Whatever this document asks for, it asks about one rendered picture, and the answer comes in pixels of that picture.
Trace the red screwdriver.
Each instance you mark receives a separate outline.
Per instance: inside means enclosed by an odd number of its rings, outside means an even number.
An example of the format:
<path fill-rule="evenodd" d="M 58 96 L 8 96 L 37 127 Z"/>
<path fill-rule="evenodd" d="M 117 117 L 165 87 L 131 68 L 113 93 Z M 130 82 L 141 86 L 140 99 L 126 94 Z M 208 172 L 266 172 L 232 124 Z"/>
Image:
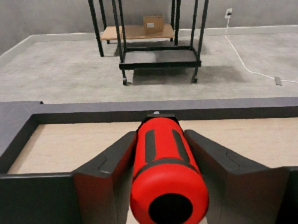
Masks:
<path fill-rule="evenodd" d="M 139 224 L 199 224 L 209 193 L 174 114 L 146 114 L 136 130 L 130 209 Z"/>

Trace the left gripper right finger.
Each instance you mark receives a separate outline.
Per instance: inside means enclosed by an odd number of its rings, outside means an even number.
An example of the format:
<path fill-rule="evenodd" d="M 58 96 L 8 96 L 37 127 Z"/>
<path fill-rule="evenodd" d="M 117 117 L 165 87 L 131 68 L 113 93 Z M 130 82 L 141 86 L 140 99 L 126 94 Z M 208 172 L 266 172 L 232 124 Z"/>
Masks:
<path fill-rule="evenodd" d="M 209 193 L 208 224 L 292 224 L 298 209 L 298 166 L 270 168 L 184 130 Z"/>

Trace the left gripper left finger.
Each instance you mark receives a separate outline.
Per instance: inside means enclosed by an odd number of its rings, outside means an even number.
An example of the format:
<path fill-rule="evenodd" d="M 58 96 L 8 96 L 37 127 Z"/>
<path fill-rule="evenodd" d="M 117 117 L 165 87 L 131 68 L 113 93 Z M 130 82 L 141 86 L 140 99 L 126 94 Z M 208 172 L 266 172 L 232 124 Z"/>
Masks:
<path fill-rule="evenodd" d="M 126 224 L 136 146 L 129 131 L 71 172 L 0 174 L 0 224 Z"/>

